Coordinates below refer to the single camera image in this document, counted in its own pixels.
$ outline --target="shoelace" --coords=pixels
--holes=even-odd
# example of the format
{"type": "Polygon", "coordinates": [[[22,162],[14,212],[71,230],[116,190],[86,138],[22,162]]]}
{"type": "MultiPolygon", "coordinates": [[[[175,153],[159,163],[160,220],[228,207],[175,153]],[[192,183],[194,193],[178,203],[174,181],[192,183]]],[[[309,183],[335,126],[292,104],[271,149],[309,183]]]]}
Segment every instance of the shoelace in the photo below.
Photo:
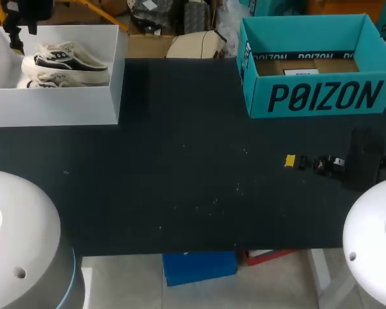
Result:
{"type": "Polygon", "coordinates": [[[35,87],[41,87],[41,85],[46,84],[46,83],[54,84],[55,88],[58,88],[58,87],[70,87],[69,83],[67,83],[65,81],[63,81],[59,85],[57,85],[54,82],[54,80],[55,80],[54,76],[52,76],[50,74],[36,75],[36,76],[30,77],[30,79],[32,80],[31,84],[33,86],[35,86],[35,87]]]}
{"type": "Polygon", "coordinates": [[[46,44],[46,45],[38,45],[36,55],[42,58],[57,58],[56,55],[52,54],[52,52],[62,52],[62,50],[57,45],[46,44]]]}

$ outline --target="white cylinder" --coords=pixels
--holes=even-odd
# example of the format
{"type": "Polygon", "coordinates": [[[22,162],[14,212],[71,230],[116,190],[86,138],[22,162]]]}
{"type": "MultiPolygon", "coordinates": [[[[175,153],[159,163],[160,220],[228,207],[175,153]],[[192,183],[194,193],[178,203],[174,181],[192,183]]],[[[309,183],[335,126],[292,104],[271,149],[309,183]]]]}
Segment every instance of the white cylinder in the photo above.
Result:
{"type": "Polygon", "coordinates": [[[386,181],[352,206],[344,225],[343,248],[357,282],[386,305],[386,181]]]}
{"type": "Polygon", "coordinates": [[[81,309],[84,280],[38,186],[0,172],[0,309],[81,309]]]}

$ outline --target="white shoe box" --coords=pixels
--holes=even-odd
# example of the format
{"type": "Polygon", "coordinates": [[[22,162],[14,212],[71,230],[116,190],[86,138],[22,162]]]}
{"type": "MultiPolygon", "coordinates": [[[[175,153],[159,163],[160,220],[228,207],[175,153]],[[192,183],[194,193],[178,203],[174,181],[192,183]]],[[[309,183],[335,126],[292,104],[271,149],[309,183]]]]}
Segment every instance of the white shoe box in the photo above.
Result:
{"type": "Polygon", "coordinates": [[[108,86],[16,89],[23,56],[14,53],[0,27],[0,127],[117,124],[122,97],[127,36],[116,25],[39,26],[37,35],[21,27],[24,53],[37,44],[80,43],[109,68],[108,86]]]}

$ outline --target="plastic bag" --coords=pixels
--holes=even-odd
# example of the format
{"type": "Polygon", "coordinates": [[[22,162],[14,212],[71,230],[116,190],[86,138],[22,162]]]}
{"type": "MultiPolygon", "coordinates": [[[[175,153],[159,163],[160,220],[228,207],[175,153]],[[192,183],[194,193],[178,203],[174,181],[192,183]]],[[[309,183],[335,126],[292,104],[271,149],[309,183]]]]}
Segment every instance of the plastic bag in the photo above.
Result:
{"type": "Polygon", "coordinates": [[[224,52],[226,57],[236,57],[239,45],[240,23],[249,17],[249,8],[239,0],[224,0],[223,7],[217,8],[216,29],[227,40],[224,52]]]}

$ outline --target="screw hole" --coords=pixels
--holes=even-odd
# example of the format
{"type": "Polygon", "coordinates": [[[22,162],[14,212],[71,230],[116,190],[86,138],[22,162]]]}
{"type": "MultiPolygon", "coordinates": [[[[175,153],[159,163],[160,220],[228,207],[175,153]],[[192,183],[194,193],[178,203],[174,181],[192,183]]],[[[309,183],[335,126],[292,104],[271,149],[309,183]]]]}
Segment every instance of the screw hole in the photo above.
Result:
{"type": "Polygon", "coordinates": [[[15,267],[13,273],[19,279],[24,279],[26,277],[26,271],[21,267],[15,267]]]}
{"type": "Polygon", "coordinates": [[[356,253],[354,253],[354,252],[350,253],[350,254],[349,254],[349,259],[350,259],[351,261],[354,261],[354,260],[356,259],[356,253]]]}

